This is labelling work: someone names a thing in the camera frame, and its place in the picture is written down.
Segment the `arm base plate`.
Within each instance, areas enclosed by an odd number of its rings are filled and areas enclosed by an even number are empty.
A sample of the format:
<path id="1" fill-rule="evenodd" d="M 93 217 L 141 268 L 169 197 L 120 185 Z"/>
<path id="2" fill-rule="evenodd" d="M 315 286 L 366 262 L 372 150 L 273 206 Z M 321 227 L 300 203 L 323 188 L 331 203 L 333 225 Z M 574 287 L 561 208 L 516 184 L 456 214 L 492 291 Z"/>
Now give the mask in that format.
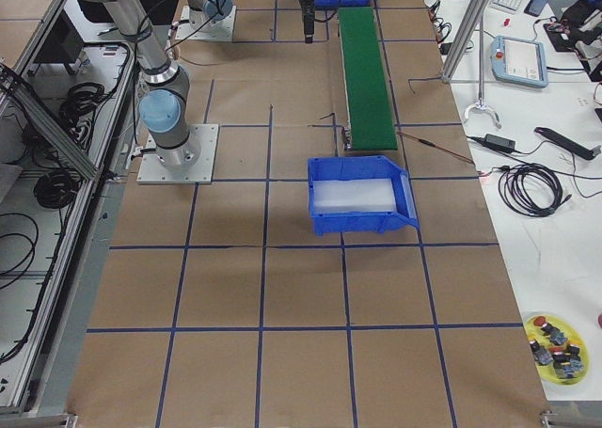
<path id="1" fill-rule="evenodd" d="M 218 144 L 218 124 L 188 124 L 186 143 L 175 150 L 157 146 L 149 133 L 147 148 L 137 174 L 140 184 L 211 184 Z"/>
<path id="2" fill-rule="evenodd" d="M 190 9 L 184 6 L 175 32 L 175 41 L 189 39 L 213 42 L 232 42 L 236 7 L 222 20 L 208 21 L 204 14 L 195 14 L 196 20 L 190 23 Z"/>

